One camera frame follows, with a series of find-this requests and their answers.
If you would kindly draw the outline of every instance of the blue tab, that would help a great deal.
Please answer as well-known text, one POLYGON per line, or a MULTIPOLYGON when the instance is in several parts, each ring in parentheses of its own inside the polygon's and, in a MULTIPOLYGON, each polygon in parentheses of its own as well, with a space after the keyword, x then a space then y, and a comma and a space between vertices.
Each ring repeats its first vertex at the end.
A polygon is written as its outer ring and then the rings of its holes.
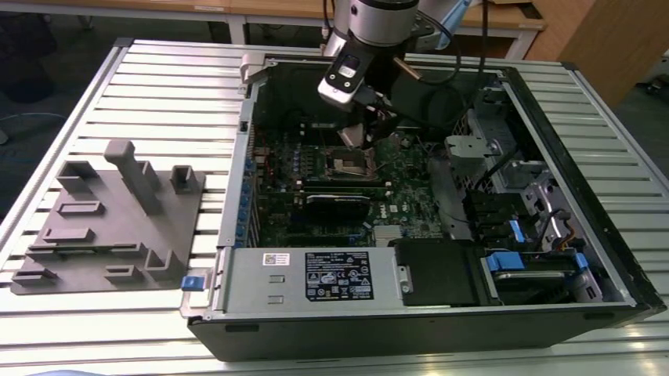
POLYGON ((491 272, 501 270, 524 270, 521 254, 518 252, 494 252, 486 257, 489 269, 491 272))
POLYGON ((499 270, 498 260, 494 258, 494 255, 490 255, 485 258, 486 263, 489 264, 489 269, 491 272, 497 272, 499 270))
POLYGON ((514 219, 509 221, 511 225, 513 234, 515 235, 515 241, 518 243, 525 243, 525 235, 522 234, 521 225, 518 225, 518 221, 514 219))
POLYGON ((574 255, 574 261, 576 265, 578 266, 578 270, 582 272, 584 270, 588 269, 588 259, 585 258, 585 255, 582 253, 577 253, 574 255))
POLYGON ((180 280, 183 291, 204 291, 204 277, 186 276, 180 280))

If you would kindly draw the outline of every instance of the wooden table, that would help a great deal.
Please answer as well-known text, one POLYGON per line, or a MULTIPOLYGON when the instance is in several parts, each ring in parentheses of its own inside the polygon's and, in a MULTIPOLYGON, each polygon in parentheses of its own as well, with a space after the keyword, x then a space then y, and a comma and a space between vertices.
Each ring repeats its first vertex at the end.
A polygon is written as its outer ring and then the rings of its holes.
MULTIPOLYGON (((231 18, 236 18, 230 22, 231 35, 243 37, 244 24, 319 27, 323 24, 322 6, 321 0, 230 0, 228 13, 231 18)), ((481 5, 469 9, 457 34, 481 35, 482 10, 481 5)), ((546 21, 528 19, 517 6, 490 4, 489 35, 513 39, 507 59, 521 60, 525 57, 537 33, 545 28, 546 21)), ((246 39, 234 39, 232 43, 244 44, 246 39)))
MULTIPOLYGON (((248 42, 248 24, 278 24, 321 27, 321 0, 0 0, 0 11, 116 16, 164 20, 226 22, 235 45, 248 42)), ((465 14, 457 34, 481 35, 481 6, 465 14)), ((87 20, 79 18, 84 26, 87 20)), ((528 19, 514 5, 490 6, 493 37, 511 38, 506 58, 519 60, 532 46, 544 20, 528 19)))
POLYGON ((0 11, 227 22, 230 0, 0 0, 0 11))

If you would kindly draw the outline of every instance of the cable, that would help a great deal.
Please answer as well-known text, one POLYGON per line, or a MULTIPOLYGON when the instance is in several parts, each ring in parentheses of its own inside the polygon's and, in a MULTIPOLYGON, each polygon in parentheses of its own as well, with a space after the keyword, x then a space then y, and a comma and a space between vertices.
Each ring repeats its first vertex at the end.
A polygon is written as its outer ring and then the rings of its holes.
POLYGON ((538 237, 536 239, 536 242, 537 244, 534 245, 534 248, 532 250, 532 252, 524 252, 524 253, 544 253, 540 251, 541 249, 541 244, 544 243, 544 237, 546 235, 546 231, 548 231, 548 226, 552 224, 552 219, 553 217, 560 213, 565 211, 565 209, 562 208, 557 208, 554 209, 549 214, 548 214, 548 218, 546 218, 546 221, 544 222, 544 224, 541 225, 541 230, 538 232, 538 237))
POLYGON ((462 111, 454 116, 446 123, 445 127, 451 126, 458 120, 467 114, 469 108, 474 105, 477 98, 477 93, 479 88, 483 86, 483 69, 485 69, 485 57, 489 53, 489 0, 482 1, 483 6, 483 27, 481 31, 481 59, 479 59, 479 70, 477 72, 477 81, 474 85, 474 92, 469 98, 469 104, 462 108, 462 111))
POLYGON ((63 120, 67 120, 67 117, 59 114, 52 114, 48 112, 25 112, 24 114, 16 114, 16 115, 9 115, 7 117, 3 117, 0 121, 5 121, 13 118, 20 118, 21 116, 52 116, 55 118, 60 118, 63 120))
POLYGON ((441 33, 450 39, 450 42, 451 42, 453 46, 455 47, 455 68, 454 68, 453 72, 450 72, 449 77, 446 77, 441 81, 429 81, 425 78, 421 78, 421 82, 423 82, 429 85, 443 85, 443 84, 453 81, 453 79, 455 78, 455 76, 459 73, 459 67, 462 66, 462 50, 459 49, 458 39, 450 33, 449 29, 446 29, 446 26, 443 26, 441 24, 441 22, 437 21, 434 18, 427 16, 421 10, 418 10, 418 16, 425 18, 427 20, 427 22, 431 24, 431 26, 434 26, 437 29, 439 29, 441 33))
MULTIPOLYGON (((469 98, 469 101, 463 101, 463 107, 462 111, 447 121, 442 122, 439 125, 434 125, 430 123, 427 120, 419 119, 406 113, 402 113, 401 111, 397 111, 397 109, 389 105, 386 105, 386 109, 390 110, 391 112, 395 113, 397 116, 401 116, 406 118, 407 120, 415 122, 419 125, 423 125, 430 128, 449 128, 451 125, 454 125, 459 119, 467 114, 469 108, 473 106, 475 97, 478 94, 479 88, 483 86, 483 70, 485 70, 485 58, 489 52, 489 0, 483 0, 483 27, 482 27, 482 32, 481 32, 481 59, 479 59, 479 67, 478 67, 478 72, 477 72, 477 80, 474 84, 474 92, 471 93, 471 97, 469 98)), ((442 85, 441 89, 455 89, 450 85, 442 85)))
POLYGON ((494 166, 485 172, 483 176, 481 176, 481 179, 474 184, 475 190, 479 188, 481 184, 483 184, 485 180, 489 179, 490 176, 493 176, 493 174, 505 166, 506 163, 509 163, 513 156, 519 150, 521 147, 515 145, 515 147, 499 158, 498 163, 495 163, 494 166))
POLYGON ((327 0, 323 0, 323 22, 325 27, 327 27, 329 33, 333 32, 333 27, 330 26, 330 19, 327 18, 327 0))
POLYGON ((565 236, 565 238, 561 240, 560 244, 557 245, 556 249, 558 251, 564 251, 568 243, 574 240, 576 238, 576 230, 574 227, 569 224, 566 219, 562 221, 562 224, 565 225, 566 229, 569 230, 569 234, 565 236))
POLYGON ((453 219, 454 221, 458 221, 458 222, 462 222, 462 223, 466 223, 467 225, 473 225, 473 223, 470 221, 467 221, 466 219, 459 219, 459 218, 455 218, 446 210, 443 210, 441 207, 439 207, 439 212, 442 212, 450 219, 453 219))

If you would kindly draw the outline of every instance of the warning label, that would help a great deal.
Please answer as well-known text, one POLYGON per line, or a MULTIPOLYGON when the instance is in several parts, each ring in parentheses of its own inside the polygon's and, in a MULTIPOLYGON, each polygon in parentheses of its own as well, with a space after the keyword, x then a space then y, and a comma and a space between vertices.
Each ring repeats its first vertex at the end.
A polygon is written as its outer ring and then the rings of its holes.
POLYGON ((313 302, 374 299, 367 252, 306 254, 306 298, 313 302))

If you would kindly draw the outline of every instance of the gray floor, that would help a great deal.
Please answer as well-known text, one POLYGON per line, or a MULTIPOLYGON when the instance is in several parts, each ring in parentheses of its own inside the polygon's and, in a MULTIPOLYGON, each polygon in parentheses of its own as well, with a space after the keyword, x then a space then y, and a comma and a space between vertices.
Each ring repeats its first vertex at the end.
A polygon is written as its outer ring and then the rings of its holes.
MULTIPOLYGON (((164 39, 186 42, 226 42, 224 25, 170 20, 130 20, 96 17, 95 29, 84 31, 73 16, 53 16, 51 29, 59 50, 44 58, 44 67, 56 83, 55 94, 39 103, 20 105, 0 94, 0 118, 25 112, 68 115, 103 62, 116 37, 164 39)), ((317 47, 321 30, 314 27, 282 27, 262 30, 251 27, 251 41, 264 45, 317 47)), ((646 149, 662 171, 669 174, 669 105, 634 89, 616 109, 624 124, 646 149)), ((60 130, 61 121, 52 117, 24 117, 4 121, 0 129, 11 141, 0 146, 0 220, 21 192, 31 173, 60 130)))

